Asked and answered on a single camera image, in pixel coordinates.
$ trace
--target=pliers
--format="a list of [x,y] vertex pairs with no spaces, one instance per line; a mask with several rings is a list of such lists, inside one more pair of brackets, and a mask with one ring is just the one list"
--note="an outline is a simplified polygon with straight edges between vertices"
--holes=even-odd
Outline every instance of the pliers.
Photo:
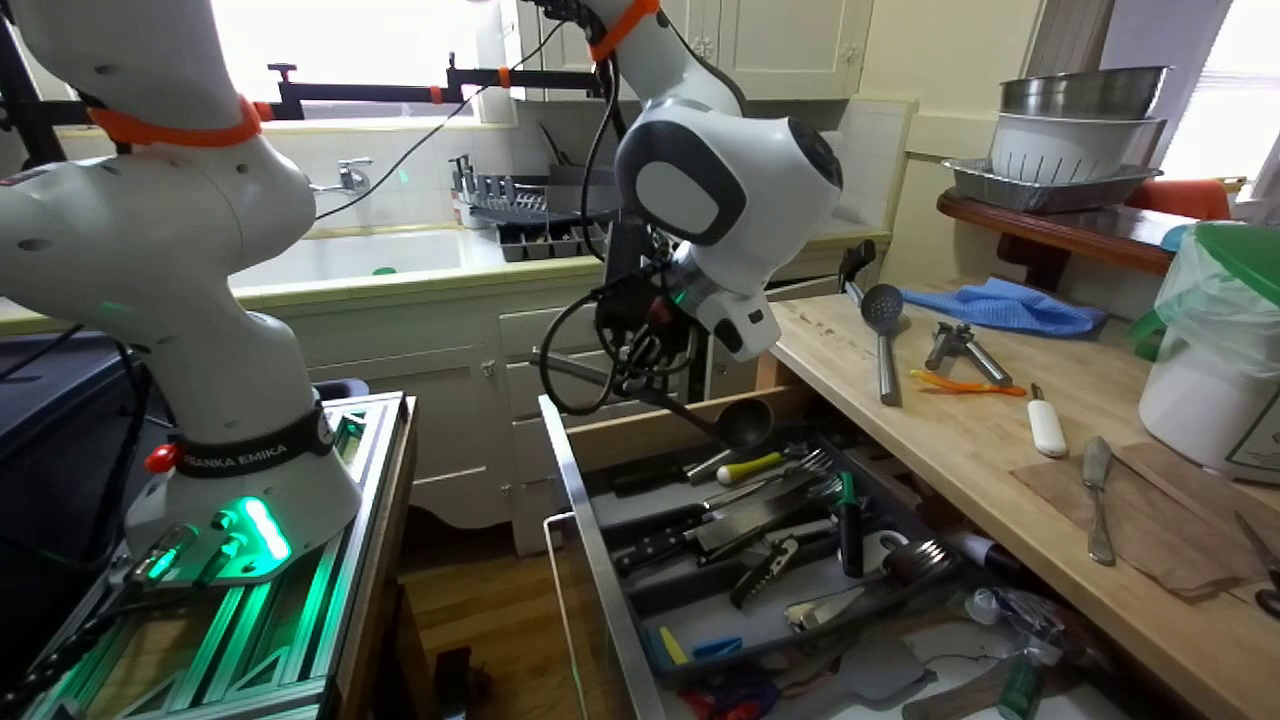
[[747,601],[772,583],[776,578],[791,574],[794,565],[807,565],[817,558],[829,558],[834,554],[834,530],[833,519],[817,519],[817,525],[794,525],[794,530],[785,530],[785,531],[772,531],[766,535],[766,554],[747,565],[738,574],[738,580],[730,583],[729,601],[730,608],[747,608]]

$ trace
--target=shelf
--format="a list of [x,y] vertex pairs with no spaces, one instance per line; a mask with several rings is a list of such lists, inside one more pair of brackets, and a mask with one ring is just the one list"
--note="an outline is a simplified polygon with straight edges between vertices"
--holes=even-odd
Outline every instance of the shelf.
[[1070,215],[1028,215],[990,203],[977,203],[966,196],[944,193],[934,199],[944,215],[954,215],[977,227],[1000,233],[1000,258],[1028,264],[1028,283],[1057,283],[1069,258],[1097,258],[1106,264],[1129,264],[1142,273],[1163,273],[1171,253],[1161,242],[1196,225],[1193,215],[1142,213],[1142,208],[1100,208]]

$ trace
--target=white cabinet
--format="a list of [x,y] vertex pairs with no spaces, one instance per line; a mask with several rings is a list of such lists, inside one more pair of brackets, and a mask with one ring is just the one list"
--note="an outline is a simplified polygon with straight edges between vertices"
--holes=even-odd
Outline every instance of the white cabinet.
[[424,283],[362,300],[272,308],[298,338],[313,382],[367,382],[414,396],[413,492],[452,530],[516,525],[516,543],[546,518],[544,451],[527,365],[550,315],[601,283],[597,264]]
[[[665,12],[747,99],[849,99],[871,25],[871,0],[665,0]],[[557,27],[531,6],[516,6],[512,17],[512,60]],[[582,32],[558,27],[527,67],[592,67]]]
[[871,0],[724,0],[714,53],[756,99],[849,99]]
[[414,396],[409,502],[457,530],[512,519],[494,450],[502,450],[500,354],[489,296],[279,312],[316,382],[357,377]]

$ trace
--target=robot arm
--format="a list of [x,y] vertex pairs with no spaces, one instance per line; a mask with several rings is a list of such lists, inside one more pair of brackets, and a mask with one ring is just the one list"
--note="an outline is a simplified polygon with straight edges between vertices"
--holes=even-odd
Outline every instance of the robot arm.
[[597,17],[597,56],[617,50],[645,99],[617,149],[617,180],[622,213],[677,238],[667,304],[734,360],[766,354],[779,332],[765,283],[833,215],[834,154],[794,119],[738,118],[738,94],[688,53],[657,0],[581,7]]
[[157,583],[242,583],[326,543],[357,488],[289,325],[226,273],[308,233],[308,180],[261,139],[208,0],[9,0],[119,157],[41,166],[0,190],[0,296],[136,354],[174,417],[174,470],[129,507]]

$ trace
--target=metal bowl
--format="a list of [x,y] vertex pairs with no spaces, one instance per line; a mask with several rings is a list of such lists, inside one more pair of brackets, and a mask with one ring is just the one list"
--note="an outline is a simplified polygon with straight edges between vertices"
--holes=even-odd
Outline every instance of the metal bowl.
[[1000,113],[1142,119],[1161,99],[1163,75],[1163,64],[1018,75],[1000,88]]

